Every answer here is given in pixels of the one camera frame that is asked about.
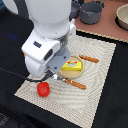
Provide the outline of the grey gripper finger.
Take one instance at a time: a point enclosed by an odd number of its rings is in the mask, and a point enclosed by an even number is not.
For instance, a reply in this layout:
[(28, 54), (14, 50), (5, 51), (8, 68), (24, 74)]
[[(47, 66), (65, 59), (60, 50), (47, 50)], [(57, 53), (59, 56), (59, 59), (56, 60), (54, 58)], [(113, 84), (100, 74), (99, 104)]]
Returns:
[(48, 74), (50, 76), (53, 76), (54, 74), (56, 74), (69, 58), (70, 58), (69, 55), (54, 56), (48, 62)]

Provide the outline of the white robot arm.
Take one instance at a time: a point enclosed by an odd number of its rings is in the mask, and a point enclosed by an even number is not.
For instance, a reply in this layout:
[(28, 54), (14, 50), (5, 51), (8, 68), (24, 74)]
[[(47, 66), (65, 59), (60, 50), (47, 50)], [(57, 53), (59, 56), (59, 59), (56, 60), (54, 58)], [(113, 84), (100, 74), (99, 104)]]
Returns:
[(75, 20), (69, 20), (72, 0), (2, 0), (18, 16), (30, 19), (34, 28), (22, 45), (30, 74), (57, 73), (70, 58), (67, 48), (76, 36)]

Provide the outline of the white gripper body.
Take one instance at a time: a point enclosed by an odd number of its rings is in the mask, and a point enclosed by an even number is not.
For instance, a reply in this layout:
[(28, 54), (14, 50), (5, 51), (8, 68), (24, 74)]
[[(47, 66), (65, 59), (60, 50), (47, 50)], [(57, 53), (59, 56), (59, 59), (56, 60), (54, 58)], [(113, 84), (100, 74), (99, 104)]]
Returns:
[(71, 56), (67, 46), (74, 41), (76, 36), (74, 19), (69, 22), (69, 26), (69, 32), (60, 39), (41, 38), (35, 31), (31, 32), (22, 45), (22, 51), (26, 54), (25, 64), (30, 74), (40, 77), (48, 70), (48, 62), (54, 56)]

